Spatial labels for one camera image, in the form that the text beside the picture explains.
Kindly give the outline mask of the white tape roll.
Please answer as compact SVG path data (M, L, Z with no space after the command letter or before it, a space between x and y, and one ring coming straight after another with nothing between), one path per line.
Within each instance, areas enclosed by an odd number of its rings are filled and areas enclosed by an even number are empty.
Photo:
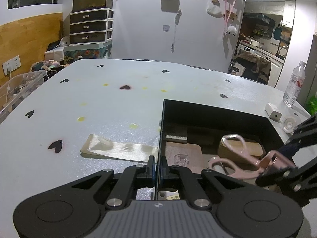
M284 118L282 127L285 133L290 134L294 132L296 126L297 126L297 122L294 117L288 116Z

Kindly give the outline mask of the black storage box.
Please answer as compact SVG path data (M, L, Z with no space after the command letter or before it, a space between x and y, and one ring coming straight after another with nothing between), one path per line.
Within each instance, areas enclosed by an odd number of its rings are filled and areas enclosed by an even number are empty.
M165 130L170 125L187 127L188 138L197 138L196 143L201 147L208 138L214 139L211 146L215 147L225 134L241 134L243 137L258 141L266 152L284 146L281 137L266 117L166 99L163 102L159 160L161 156L165 156ZM276 185L251 185L210 169L193 174L184 167L169 166L169 179L160 182L159 160L155 190L178 190L181 199L187 200L191 206L196 199L207 199L212 205L246 204L253 201L296 202L283 195Z

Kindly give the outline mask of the small black labelled box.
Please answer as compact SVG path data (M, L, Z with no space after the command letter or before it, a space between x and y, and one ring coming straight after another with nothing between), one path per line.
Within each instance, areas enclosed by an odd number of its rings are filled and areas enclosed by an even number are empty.
M165 130L165 140L168 142L187 143L187 127L170 125Z

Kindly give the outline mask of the clear plastic storage bin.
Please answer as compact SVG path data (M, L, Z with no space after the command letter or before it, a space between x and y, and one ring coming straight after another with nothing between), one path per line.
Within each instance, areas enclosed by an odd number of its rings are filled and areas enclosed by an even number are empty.
M5 83L0 93L0 122L5 118L34 90L44 83L45 71L34 71L20 74Z

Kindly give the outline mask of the dark chair with clothes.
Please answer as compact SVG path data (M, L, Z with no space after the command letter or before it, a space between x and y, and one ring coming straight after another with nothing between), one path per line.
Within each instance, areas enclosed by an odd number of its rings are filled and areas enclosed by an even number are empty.
M232 73L246 79L267 85L271 73L271 62L256 54L241 52L232 60Z

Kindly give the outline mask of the white plush toy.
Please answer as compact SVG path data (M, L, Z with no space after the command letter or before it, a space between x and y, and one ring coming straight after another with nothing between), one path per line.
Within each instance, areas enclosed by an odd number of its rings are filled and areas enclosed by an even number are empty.
M227 35L236 36L237 28L233 25L229 25L229 26L227 26L225 33Z

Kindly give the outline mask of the white drawer cabinet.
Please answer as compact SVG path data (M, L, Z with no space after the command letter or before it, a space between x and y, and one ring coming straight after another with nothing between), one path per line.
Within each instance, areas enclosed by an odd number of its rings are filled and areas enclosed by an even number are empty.
M100 8L70 14L70 43L86 44L112 40L115 11Z

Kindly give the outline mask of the brown card with clear hook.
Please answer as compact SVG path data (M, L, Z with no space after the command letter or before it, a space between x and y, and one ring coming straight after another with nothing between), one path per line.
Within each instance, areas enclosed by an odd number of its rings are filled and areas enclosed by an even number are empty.
M204 169L204 159L199 145L167 142L165 157L169 166L187 167L195 174L200 174Z

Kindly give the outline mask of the clear plastic water bottle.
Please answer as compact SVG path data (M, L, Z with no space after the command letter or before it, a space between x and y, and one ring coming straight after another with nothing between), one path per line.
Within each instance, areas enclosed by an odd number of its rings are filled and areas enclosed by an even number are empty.
M288 107L292 107L301 91L301 87L303 86L306 78L305 66L305 62L300 61L299 65L295 67L292 72L291 78L283 95L283 102Z

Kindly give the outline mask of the white wall socket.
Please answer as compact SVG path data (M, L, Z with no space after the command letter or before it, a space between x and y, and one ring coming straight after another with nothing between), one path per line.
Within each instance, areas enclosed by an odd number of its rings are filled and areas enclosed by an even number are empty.
M21 67L20 56L17 55L16 57L8 60L7 62L4 62L2 66L3 66L4 75L7 76L12 71Z

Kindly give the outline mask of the white USB charger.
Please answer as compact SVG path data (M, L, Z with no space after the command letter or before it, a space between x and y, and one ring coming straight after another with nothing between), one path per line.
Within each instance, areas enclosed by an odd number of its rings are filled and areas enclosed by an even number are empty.
M267 113L268 117L273 121L279 122L282 118L282 113L277 108L277 106L275 106L272 103L266 104L265 112Z

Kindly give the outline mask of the pink scissors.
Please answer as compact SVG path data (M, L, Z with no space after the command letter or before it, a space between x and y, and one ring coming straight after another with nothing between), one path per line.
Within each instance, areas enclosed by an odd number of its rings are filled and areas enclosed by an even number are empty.
M227 140L234 139L239 140L243 144L242 151L238 151L234 149ZM278 151L269 151L259 159L248 154L246 149L245 139L238 134L229 134L224 135L221 140L224 145L231 150L232 152L240 155L243 159L245 159L248 163L234 163L233 161L220 158L218 155L210 158L208 160L208 168L214 169L216 166L229 168L229 176L236 179L255 179L258 178L261 174L265 173L268 170L282 170L282 169L293 169L296 165L280 154Z

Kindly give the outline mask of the oval wooden block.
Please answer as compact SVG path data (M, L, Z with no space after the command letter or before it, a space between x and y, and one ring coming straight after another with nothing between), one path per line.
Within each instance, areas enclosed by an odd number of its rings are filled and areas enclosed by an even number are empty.
M243 144L241 141L234 140L234 139L229 139L227 141L234 149L237 149L238 151L242 151ZM246 141L245 144L246 144L246 149L249 155L257 159L263 156L264 152L263 152L262 146L259 143ZM233 161L234 163L246 163L246 164L248 163L240 155L237 155L236 153L229 150L222 141L220 141L219 143L218 156L220 158L229 159Z

